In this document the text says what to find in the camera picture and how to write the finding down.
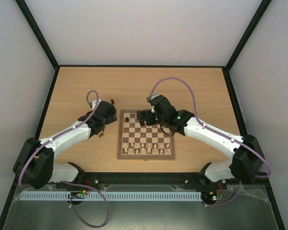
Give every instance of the chess square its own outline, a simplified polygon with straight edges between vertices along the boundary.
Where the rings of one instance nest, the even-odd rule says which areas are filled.
[[[127,122],[124,123],[124,124],[123,124],[123,127],[124,127],[124,128],[129,128],[129,127],[130,127],[130,123],[127,123]]]
[[[166,132],[167,134],[170,133],[169,128],[166,128],[166,127],[163,128],[163,131]]]
[[[122,154],[128,154],[128,151],[125,152],[125,148],[122,148],[122,149],[121,149],[121,153],[122,153]]]

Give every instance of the black cable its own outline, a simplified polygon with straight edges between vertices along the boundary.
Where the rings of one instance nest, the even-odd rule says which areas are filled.
[[[173,136],[175,133],[173,132],[173,135],[169,135],[169,134],[167,134],[164,130],[163,130],[163,127],[162,126],[160,126],[160,129],[161,129],[161,131],[165,134],[165,135],[167,135],[167,136],[169,136],[169,137],[171,137],[171,136]]]

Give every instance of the wire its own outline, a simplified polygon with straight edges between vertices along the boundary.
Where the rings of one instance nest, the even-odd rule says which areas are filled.
[[[167,134],[167,133],[163,130],[163,127],[162,127],[162,126],[160,126],[160,129],[161,129],[161,131],[162,131],[165,135],[168,135],[169,137],[171,137],[171,136],[173,136],[173,135],[175,134],[174,132],[173,132],[172,135]]]
[[[234,196],[233,196],[231,199],[229,199],[228,201],[225,201],[224,203],[214,204],[214,205],[208,205],[208,204],[206,204],[203,200],[202,200],[202,203],[205,205],[205,207],[216,207],[216,206],[226,205],[226,204],[232,202],[232,201],[238,196],[238,194],[241,192],[241,186],[242,186],[242,183],[241,183],[241,181],[240,181],[237,192],[234,194]]]
[[[74,206],[72,205],[72,199],[75,197],[75,196],[72,196],[70,201],[69,201],[69,204],[73,211],[75,212],[75,214],[77,215],[77,217],[79,218],[79,220],[85,224],[86,226],[90,227],[90,228],[93,228],[93,229],[97,229],[97,228],[101,228],[103,226],[105,226],[107,224],[107,221],[109,219],[109,215],[110,215],[110,207],[109,207],[109,203],[108,201],[106,200],[105,196],[100,192],[98,191],[97,189],[94,189],[90,186],[87,186],[87,185],[84,185],[84,184],[73,184],[73,183],[70,183],[70,182],[67,182],[67,181],[61,181],[62,183],[65,183],[65,184],[68,184],[68,185],[71,185],[71,186],[77,186],[77,187],[83,187],[83,188],[88,188],[90,189],[90,191],[94,191],[94,192],[97,192],[105,201],[106,203],[106,207],[107,207],[107,216],[106,216],[106,219],[105,221],[101,224],[101,225],[92,225],[92,224],[89,224],[87,223],[84,219],[82,219],[82,217],[79,215],[79,213],[76,211],[76,209],[74,208]]]
[[[208,129],[209,131],[211,131],[211,132],[213,132],[213,133],[216,133],[216,134],[218,134],[218,135],[220,135],[220,136],[222,136],[222,137],[224,137],[224,138],[226,138],[226,139],[228,139],[228,140],[232,140],[232,137],[229,137],[229,136],[227,136],[227,135],[225,135],[225,134],[223,134],[223,133],[221,133],[221,132],[219,132],[219,131],[217,131],[217,130],[209,127],[209,126],[207,126],[204,122],[201,122],[201,120],[200,120],[200,118],[199,118],[199,116],[198,116],[198,114],[197,114],[197,110],[196,110],[196,102],[195,102],[194,93],[193,93],[191,87],[190,87],[184,80],[182,80],[182,79],[175,78],[175,77],[169,77],[169,78],[161,79],[161,80],[158,81],[158,82],[156,83],[156,85],[153,87],[153,90],[151,91],[151,93],[150,93],[150,95],[149,95],[149,97],[148,97],[148,100],[151,100],[151,97],[152,97],[152,95],[153,95],[156,87],[158,86],[158,84],[160,84],[161,82],[166,81],[166,80],[178,80],[178,81],[182,82],[185,86],[187,86],[187,88],[189,89],[189,91],[190,91],[190,93],[191,93],[191,96],[192,96],[195,118],[196,118],[197,122],[198,122],[202,127],[206,128],[206,129]],[[254,154],[256,157],[258,157],[258,158],[266,165],[266,167],[268,168],[268,173],[267,173],[267,175],[256,175],[256,177],[259,177],[259,178],[267,178],[267,177],[269,177],[269,176],[271,175],[271,172],[272,172],[271,166],[270,166],[270,164],[269,164],[262,156],[260,156],[255,150],[253,150],[253,149],[250,148],[249,146],[243,144],[242,142],[240,142],[240,141],[238,141],[238,140],[236,140],[236,139],[234,139],[234,142],[236,142],[237,144],[243,146],[243,147],[246,148],[248,151],[250,151],[251,153],[253,153],[253,154]]]
[[[99,100],[99,96],[98,96],[98,93],[97,91],[95,90],[91,90],[87,93],[86,95],[86,101],[88,102],[88,104],[90,104],[90,102],[88,101],[88,97],[89,95],[94,92],[96,94],[96,105],[94,107],[94,109],[92,110],[92,112],[90,113],[90,115],[81,123],[79,123],[78,125],[76,125],[75,127],[71,127],[69,129],[66,129],[62,132],[60,132],[59,134],[57,134],[56,136],[52,137],[52,140],[48,140],[46,141],[44,144],[42,144],[40,147],[38,147],[35,152],[29,157],[28,161],[24,164],[24,167],[19,175],[19,178],[18,178],[18,185],[20,187],[23,187],[24,185],[22,184],[22,180],[23,180],[23,176],[24,176],[24,172],[26,171],[26,169],[28,168],[29,164],[31,163],[31,161],[33,160],[33,158],[42,150],[42,148],[44,148],[47,144],[51,143],[52,141],[54,141],[55,139],[59,138],[60,136],[74,130],[74,128],[78,128],[80,127],[81,125],[83,125],[85,122],[87,122],[94,114],[94,112],[96,111],[97,109],[97,106],[98,106],[98,100]]]

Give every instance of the white wall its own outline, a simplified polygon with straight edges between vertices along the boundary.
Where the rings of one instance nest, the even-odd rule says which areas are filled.
[[[0,215],[54,70],[14,0],[0,0]]]
[[[235,63],[231,77],[246,118],[273,172],[288,229],[288,0],[273,0]]]
[[[226,65],[261,0],[26,0],[59,64]]]

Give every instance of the black frame edge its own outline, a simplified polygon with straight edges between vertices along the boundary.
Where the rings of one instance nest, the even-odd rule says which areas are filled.
[[[50,84],[50,88],[49,88],[49,91],[48,91],[48,94],[47,94],[47,98],[46,98],[46,101],[45,101],[45,104],[44,104],[44,107],[43,107],[43,111],[42,111],[42,114],[40,116],[37,128],[36,128],[36,132],[35,132],[34,138],[37,139],[37,140],[39,139],[39,135],[40,135],[40,133],[42,131],[42,127],[43,127],[44,120],[45,120],[45,117],[46,117],[46,113],[47,113],[47,110],[48,110],[48,107],[49,107],[49,103],[50,103],[50,99],[51,99],[51,96],[52,96],[52,92],[54,90],[54,86],[55,86],[57,78],[58,78],[59,70],[60,70],[60,67],[56,68],[56,70],[54,71],[54,75],[53,75],[53,78],[52,78],[52,81],[51,81],[51,84]]]
[[[127,68],[223,68],[224,66],[180,66],[180,65],[60,65],[60,67],[127,67]]]
[[[245,137],[245,136],[248,135],[248,132],[247,132],[247,129],[246,129],[246,126],[245,126],[245,123],[244,123],[242,111],[240,109],[240,105],[239,105],[239,102],[238,102],[238,99],[237,99],[237,95],[236,95],[236,91],[235,91],[234,85],[232,83],[232,80],[231,80],[231,77],[230,77],[230,74],[229,74],[229,70],[226,69],[226,68],[222,68],[222,71],[223,71],[225,83],[226,83],[226,86],[227,86],[228,94],[229,94],[229,97],[230,97],[230,101],[231,101],[231,104],[232,104],[232,108],[234,110],[234,114],[235,114],[236,121],[237,121],[237,124],[238,124],[239,132],[240,132],[241,136]]]
[[[235,61],[237,60],[239,54],[243,50],[245,44],[249,40],[250,36],[252,35],[253,31],[255,30],[257,24],[259,23],[261,17],[263,16],[264,12],[268,8],[270,2],[272,0],[262,0],[260,3],[256,13],[254,14],[251,22],[249,23],[248,27],[246,28],[243,36],[241,37],[237,47],[235,48],[234,52],[232,53],[227,65],[226,69],[230,70],[232,66],[234,65]]]
[[[9,191],[8,197],[7,197],[6,201],[5,201],[3,210],[1,212],[1,216],[0,216],[0,230],[3,229],[4,224],[5,224],[5,220],[6,220],[7,216],[8,216],[8,213],[9,213],[9,210],[10,210],[10,206],[11,206],[12,201],[14,199],[14,194],[15,194],[16,187],[17,187],[17,182],[18,182],[18,179],[15,176],[14,180],[13,180],[13,183],[12,183],[12,186],[11,186],[10,191]]]
[[[28,24],[30,25],[33,33],[35,34],[37,40],[39,41],[40,45],[42,46],[45,54],[47,55],[49,61],[51,62],[54,69],[59,67],[57,60],[55,59],[53,53],[50,50],[50,47],[47,44],[42,32],[40,31],[30,9],[28,8],[26,2],[24,0],[15,0],[19,9],[23,13],[25,19],[27,20]]]

